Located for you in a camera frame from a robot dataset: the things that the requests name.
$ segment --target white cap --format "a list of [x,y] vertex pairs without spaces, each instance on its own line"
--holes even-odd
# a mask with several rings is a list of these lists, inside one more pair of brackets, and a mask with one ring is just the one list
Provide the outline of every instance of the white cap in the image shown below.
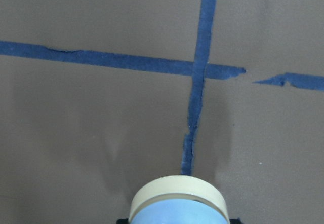
[[202,202],[217,210],[228,223],[226,203],[211,184],[191,176],[175,175],[158,178],[143,186],[134,196],[129,222],[146,206],[166,199],[188,199]]

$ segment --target light blue surface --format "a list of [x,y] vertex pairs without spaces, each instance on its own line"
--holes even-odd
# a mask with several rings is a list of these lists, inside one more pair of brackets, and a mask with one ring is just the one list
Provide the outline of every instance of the light blue surface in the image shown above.
[[170,199],[155,202],[133,218],[131,224],[227,224],[216,210],[198,201]]

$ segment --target black object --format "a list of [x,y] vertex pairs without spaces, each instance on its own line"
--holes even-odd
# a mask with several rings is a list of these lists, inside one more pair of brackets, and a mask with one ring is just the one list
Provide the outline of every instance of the black object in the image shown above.
[[[243,224],[239,218],[231,219],[229,221],[231,222],[231,224]],[[116,222],[116,224],[128,224],[128,219],[120,219]]]

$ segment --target gray surface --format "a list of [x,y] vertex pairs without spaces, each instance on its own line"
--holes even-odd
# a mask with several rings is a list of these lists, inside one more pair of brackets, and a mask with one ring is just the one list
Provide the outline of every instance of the gray surface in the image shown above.
[[[324,0],[217,0],[194,175],[245,224],[323,219]],[[0,40],[193,60],[200,0],[1,0]],[[190,77],[0,56],[0,222],[114,223],[180,172]]]
[[179,174],[190,77],[5,56],[0,71],[1,223],[114,223]]

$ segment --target white round object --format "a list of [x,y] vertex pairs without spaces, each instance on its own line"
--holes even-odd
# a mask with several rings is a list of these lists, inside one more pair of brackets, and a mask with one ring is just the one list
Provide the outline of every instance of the white round object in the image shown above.
[[162,177],[143,186],[133,198],[129,222],[131,223],[134,216],[146,206],[167,199],[202,202],[217,210],[230,223],[221,193],[206,181],[186,175]]

